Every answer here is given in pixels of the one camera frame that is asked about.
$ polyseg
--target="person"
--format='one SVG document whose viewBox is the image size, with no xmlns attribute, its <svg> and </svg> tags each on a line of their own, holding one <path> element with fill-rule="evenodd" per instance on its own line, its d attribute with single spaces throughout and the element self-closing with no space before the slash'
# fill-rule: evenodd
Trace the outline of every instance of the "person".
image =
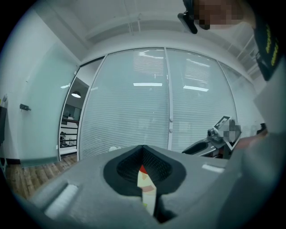
<svg viewBox="0 0 286 229">
<path fill-rule="evenodd" d="M 280 18 L 282 13 L 275 1 L 256 0 L 183 0 L 188 12 L 193 12 L 194 21 L 203 29 L 211 26 L 225 28 L 246 22 L 254 29 L 258 46 L 258 67 L 266 81 L 275 71 L 285 45 Z"/>
</svg>

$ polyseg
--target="horizontal blind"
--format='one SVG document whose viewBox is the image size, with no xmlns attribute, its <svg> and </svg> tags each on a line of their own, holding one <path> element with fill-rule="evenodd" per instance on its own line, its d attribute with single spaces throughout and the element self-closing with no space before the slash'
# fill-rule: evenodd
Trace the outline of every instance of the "horizontal blind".
<svg viewBox="0 0 286 229">
<path fill-rule="evenodd" d="M 139 144 L 167 148 L 168 102 L 164 50 L 108 55 L 85 106 L 80 159 Z"/>
<path fill-rule="evenodd" d="M 223 63 L 221 66 L 235 100 L 237 119 L 242 131 L 241 137 L 256 135 L 257 130 L 260 129 L 260 123 L 264 120 L 253 102 L 257 95 L 253 84 L 229 66 Z"/>
<path fill-rule="evenodd" d="M 172 150 L 182 152 L 206 138 L 224 115 L 236 119 L 230 87 L 215 60 L 168 49 L 173 91 Z"/>
</svg>

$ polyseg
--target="ceiling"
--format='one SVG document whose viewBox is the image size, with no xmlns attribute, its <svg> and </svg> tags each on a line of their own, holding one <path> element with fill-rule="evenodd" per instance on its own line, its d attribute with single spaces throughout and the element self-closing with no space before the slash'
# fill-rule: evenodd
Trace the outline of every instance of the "ceiling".
<svg viewBox="0 0 286 229">
<path fill-rule="evenodd" d="M 79 60 L 93 45 L 116 35 L 132 36 L 147 30 L 186 33 L 177 18 L 185 10 L 182 0 L 43 0 L 35 9 Z M 252 79 L 261 75 L 249 25 L 240 23 L 226 30 L 199 30 L 198 36 L 228 50 Z"/>
</svg>

